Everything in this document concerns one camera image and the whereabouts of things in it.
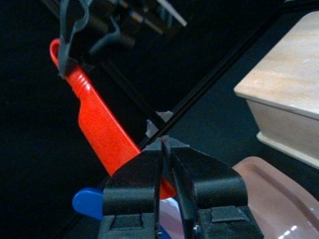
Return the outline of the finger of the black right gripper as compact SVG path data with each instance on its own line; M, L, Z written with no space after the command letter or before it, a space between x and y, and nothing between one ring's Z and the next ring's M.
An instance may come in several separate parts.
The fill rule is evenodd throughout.
M65 77L79 64L80 32L88 25L92 0L61 0L60 47L57 53L60 75Z
M127 48L132 48L135 45L135 38L121 31L115 18L109 17L109 20L115 31L107 33L93 44L88 51L91 56L96 56L108 45L120 44Z

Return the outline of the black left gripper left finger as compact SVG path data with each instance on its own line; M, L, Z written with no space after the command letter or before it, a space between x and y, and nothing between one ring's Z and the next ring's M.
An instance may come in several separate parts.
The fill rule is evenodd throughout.
M97 239L159 239L161 169L163 151L157 140L105 183Z

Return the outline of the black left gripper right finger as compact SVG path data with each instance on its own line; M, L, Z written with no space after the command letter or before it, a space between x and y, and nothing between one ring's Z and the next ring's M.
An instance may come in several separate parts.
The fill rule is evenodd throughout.
M185 239L264 239L240 174L173 138L163 152L177 191Z

